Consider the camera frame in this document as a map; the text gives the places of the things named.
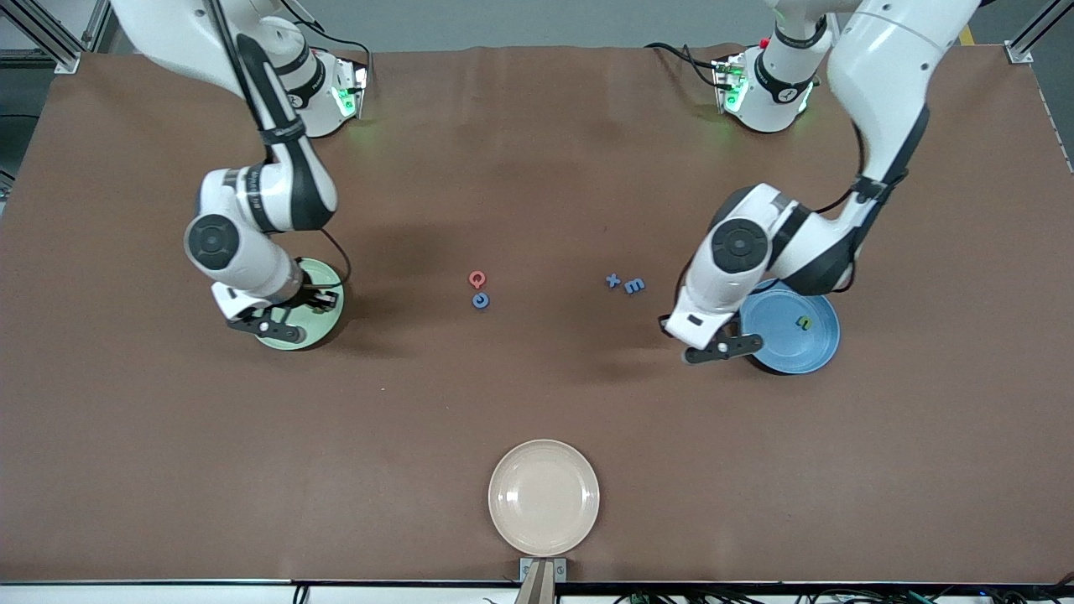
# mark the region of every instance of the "white robotic arm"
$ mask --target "white robotic arm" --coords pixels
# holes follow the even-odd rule
[[[288,0],[301,8],[296,0]],[[273,16],[280,0],[222,0],[229,28],[256,41],[287,90],[286,100],[306,124],[307,133],[330,134],[361,114],[366,66],[310,49],[299,28]],[[150,60],[187,77],[231,90],[235,78],[216,28],[200,0],[112,0],[112,8],[134,46]]]
[[[729,336],[723,327],[766,271],[803,296],[848,283],[862,240],[921,139],[937,63],[976,6],[977,0],[860,2],[832,52],[828,80],[863,142],[861,173],[833,220],[769,185],[740,189],[724,202],[664,323],[691,346],[687,362],[759,348],[758,337]]]
[[[233,11],[226,13],[223,4]],[[197,215],[184,235],[191,262],[216,282],[213,297],[228,326],[285,349],[323,337],[338,320],[346,277],[340,279],[317,260],[292,259],[270,239],[272,233],[322,229],[336,210],[335,186],[310,145],[302,114],[311,119],[343,114],[335,101],[331,112],[322,111],[325,105],[316,98],[305,105],[295,102],[294,90],[285,89],[278,75],[316,74],[320,58],[293,26],[264,16],[278,8],[276,0],[172,0],[153,5],[113,0],[113,5],[153,60],[243,98],[264,143],[264,162],[205,176]],[[265,40],[266,33],[273,34]],[[266,52],[263,42],[274,51]]]

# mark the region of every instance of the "white plate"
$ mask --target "white plate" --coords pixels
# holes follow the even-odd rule
[[[489,481],[489,514],[512,547],[550,558],[582,543],[597,520],[600,487],[582,454],[529,441],[504,456]]]

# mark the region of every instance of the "brown tablecloth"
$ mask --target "brown tablecloth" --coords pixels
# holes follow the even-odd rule
[[[850,183],[826,87],[760,135],[652,51],[377,68],[366,119],[316,143],[355,273],[334,340],[297,354],[226,329],[183,253],[201,177],[261,156],[243,103],[135,56],[56,80],[0,228],[0,576],[514,576],[485,489],[535,437],[600,479],[574,579],[1074,566],[1074,186],[1028,67],[944,60],[832,299],[839,354],[802,377],[687,368],[655,317],[731,190],[816,207]]]

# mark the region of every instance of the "cable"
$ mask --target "cable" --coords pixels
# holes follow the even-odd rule
[[[712,80],[709,80],[708,77],[706,77],[705,74],[701,73],[701,69],[700,68],[703,67],[703,68],[707,68],[707,69],[712,69],[712,62],[702,62],[702,61],[699,61],[699,60],[695,59],[694,55],[692,55],[690,53],[690,46],[687,46],[685,44],[682,45],[682,52],[679,52],[678,49],[676,49],[671,45],[665,44],[663,42],[653,42],[652,44],[647,44],[645,48],[657,48],[657,49],[661,49],[661,51],[667,51],[667,52],[671,53],[672,55],[674,55],[676,57],[679,57],[681,60],[684,60],[684,61],[688,62],[690,66],[694,68],[694,73],[696,73],[697,76],[701,78],[701,82],[705,82],[709,86],[712,86],[713,88],[719,88],[721,90],[730,90],[731,89],[731,86],[729,86],[727,84],[720,84],[720,83],[713,82]],[[725,55],[723,57],[716,57],[716,58],[714,58],[712,60],[713,61],[720,61],[720,60],[726,59],[730,55]]]
[[[343,284],[347,283],[350,279],[350,269],[351,269],[351,267],[350,267],[350,256],[348,256],[347,253],[344,251],[343,246],[339,245],[339,242],[337,242],[334,236],[332,236],[332,233],[325,231],[324,229],[317,229],[317,230],[321,231],[321,234],[323,234],[325,238],[328,238],[328,240],[330,242],[332,242],[332,245],[335,246],[335,248],[339,253],[339,255],[343,256],[343,261],[347,263],[347,272],[344,274],[343,278],[339,279],[339,283],[334,283],[332,285],[329,285],[329,284],[313,284],[313,285],[304,285],[302,287],[304,287],[305,289],[332,289],[333,287],[339,287],[339,286],[342,286]]]
[[[220,5],[220,0],[204,0],[204,2],[216,25],[216,31],[220,34],[220,43],[223,44],[224,54],[228,55],[228,62],[231,63],[231,69],[235,72],[235,80],[238,81],[238,88],[243,92],[243,100],[246,101],[246,107],[250,110],[250,116],[253,117],[253,124],[257,125],[258,130],[263,131],[265,125],[261,119],[261,114],[258,113],[257,105],[253,104],[253,95],[250,92],[249,83],[246,81],[243,63],[240,61],[238,51],[235,48],[235,40],[231,37],[231,28],[228,27],[228,19],[223,15],[223,8]],[[264,147],[265,163],[272,163],[272,147],[268,145],[264,145]]]
[[[302,15],[300,15],[299,13],[296,13],[296,12],[294,11],[294,9],[292,9],[292,8],[291,8],[291,4],[290,4],[290,3],[288,3],[288,1],[287,1],[287,0],[280,0],[280,2],[281,2],[281,3],[284,4],[284,8],[285,8],[285,9],[287,9],[287,12],[288,12],[288,13],[291,13],[291,15],[293,15],[293,16],[294,16],[294,18],[299,19],[300,21],[301,21],[301,20],[305,20],[305,19],[304,19],[304,18],[302,17]],[[322,25],[321,25],[321,23],[320,23],[319,20],[317,20],[317,17],[315,17],[314,15],[311,15],[311,14],[309,13],[309,11],[306,11],[306,14],[307,14],[307,15],[309,15],[309,17],[310,17],[311,19],[314,19],[314,24],[313,24],[313,25],[311,25],[310,27],[313,27],[314,29],[317,29],[317,30],[319,30],[319,31],[324,31],[324,26],[322,26]]]
[[[937,600],[940,600],[941,598],[943,598],[944,595],[946,595],[947,592],[950,591],[950,590],[953,590],[953,589],[955,589],[955,586],[948,585],[947,587],[945,587],[943,589],[943,591],[941,591],[940,593],[938,593],[938,594],[929,598],[929,600],[932,601],[932,602],[935,602]]]
[[[750,296],[753,296],[754,293],[761,293],[764,291],[768,291],[769,289],[775,287],[780,283],[780,281],[782,279],[772,279],[772,283],[766,285],[764,289],[758,289],[755,287],[753,288],[753,291],[750,292]]]
[[[861,171],[866,169],[866,143],[861,139],[861,130],[858,129],[858,126],[856,124],[854,125],[854,138],[858,141],[858,172],[857,173],[861,174]],[[851,197],[852,192],[854,192],[854,187],[853,186],[850,187],[850,188],[847,188],[846,192],[844,192],[839,199],[837,199],[836,201],[829,203],[828,205],[825,205],[821,210],[815,210],[814,212],[816,212],[817,214],[824,214],[825,212],[828,212],[828,211],[831,211],[831,210],[834,210],[834,208],[839,207],[840,205],[842,205],[842,203],[844,201],[846,201]]]
[[[846,285],[844,285],[843,287],[841,287],[839,289],[832,289],[831,292],[832,293],[845,293],[845,292],[850,291],[851,287],[854,286],[854,277],[856,277],[857,275],[858,275],[858,261],[857,260],[851,260],[851,277],[848,279],[846,279]]]
[[[291,604],[306,604],[309,600],[309,586],[297,584],[294,586],[294,594],[291,595]]]
[[[369,51],[369,47],[366,46],[365,44],[362,44],[361,42],[354,42],[353,40],[344,40],[343,38],[336,38],[334,35],[329,35],[329,33],[325,32],[323,30],[323,28],[320,27],[320,24],[310,23],[310,21],[307,21],[306,19],[300,18],[300,19],[297,19],[297,20],[294,21],[294,25],[304,25],[304,26],[308,27],[314,33],[316,33],[317,35],[320,35],[321,38],[324,38],[326,40],[331,40],[333,42],[338,42],[340,44],[350,44],[352,46],[358,46],[359,48],[361,48],[365,53],[365,62],[369,63],[369,72],[373,72],[373,51]]]
[[[729,84],[720,84],[717,82],[711,81],[708,77],[706,77],[705,74],[701,73],[701,68],[697,67],[697,61],[694,60],[694,56],[690,54],[690,46],[683,44],[682,45],[682,52],[686,53],[686,58],[690,59],[690,67],[694,68],[694,73],[696,73],[697,76],[701,78],[701,82],[705,82],[709,86],[712,86],[713,88],[717,88],[720,90],[732,90],[734,89],[734,87],[731,85],[729,85]]]
[[[698,590],[698,592],[701,593],[702,595],[711,595],[711,596],[715,598],[716,600],[720,600],[721,602],[724,602],[724,603],[732,603],[732,604],[763,604],[760,601],[754,600],[753,598],[750,598],[750,596],[748,596],[748,595],[745,595],[743,593],[739,593],[737,591],[730,591],[730,590],[726,590],[726,589],[701,589],[701,590]]]
[[[676,48],[674,46],[671,46],[670,44],[665,44],[663,42],[653,42],[652,44],[645,44],[643,47],[644,48],[658,48],[661,51],[667,51],[668,53],[671,53],[672,55],[679,57],[680,59],[682,59],[684,61],[693,62],[697,67],[705,67],[705,68],[712,69],[712,63],[703,63],[701,61],[698,61],[696,59],[687,57],[686,55],[682,54],[678,48]]]
[[[1072,581],[1074,581],[1074,572],[1066,573],[1065,575],[1063,575],[1063,578],[1056,581],[1056,585],[1051,586],[1050,589],[1055,589],[1057,587],[1064,587]]]

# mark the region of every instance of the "plate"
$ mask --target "plate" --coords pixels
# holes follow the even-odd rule
[[[558,441],[514,447],[489,481],[492,523],[512,547],[537,558],[558,556],[582,543],[599,506],[593,466]]]
[[[329,267],[320,260],[303,258],[299,261],[299,267],[309,274],[310,283],[314,285],[339,283],[339,275],[332,270],[332,267]],[[296,308],[292,308],[290,313],[279,306],[273,306],[268,310],[268,312],[272,313],[271,316],[274,320],[284,321],[288,325],[301,328],[305,334],[301,342],[284,342],[282,340],[273,340],[272,337],[260,336],[258,340],[260,340],[265,346],[276,348],[277,350],[301,350],[302,348],[313,346],[323,340],[324,336],[332,331],[332,328],[334,328],[339,321],[339,316],[343,313],[344,299],[342,285],[331,287],[326,291],[334,291],[336,294],[336,305],[335,308],[332,308],[331,311],[317,312],[311,306],[305,304]]]
[[[801,296],[780,282],[746,298],[739,312],[742,333],[756,333],[765,340],[765,347],[754,358],[779,373],[814,372],[839,348],[839,318],[824,296]]]

